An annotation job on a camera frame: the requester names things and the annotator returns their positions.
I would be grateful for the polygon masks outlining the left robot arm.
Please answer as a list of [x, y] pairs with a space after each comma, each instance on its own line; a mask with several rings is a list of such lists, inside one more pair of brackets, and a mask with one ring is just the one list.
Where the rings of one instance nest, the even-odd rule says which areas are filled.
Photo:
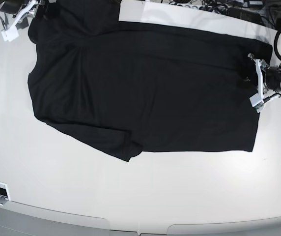
[[[276, 56], [281, 61], [280, 54], [276, 53]], [[252, 106], [255, 106], [264, 101], [268, 91], [281, 93], [281, 64], [271, 66], [265, 60], [257, 59], [254, 54], [248, 54], [248, 58], [255, 65], [257, 78], [257, 93], [250, 97]]]

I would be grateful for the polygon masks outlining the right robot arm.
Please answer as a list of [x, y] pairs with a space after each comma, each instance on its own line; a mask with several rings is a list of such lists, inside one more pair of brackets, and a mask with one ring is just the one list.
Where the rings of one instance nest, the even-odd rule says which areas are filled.
[[20, 23], [26, 17], [34, 17], [39, 5], [44, 5], [44, 0], [0, 0], [0, 12], [12, 15]]

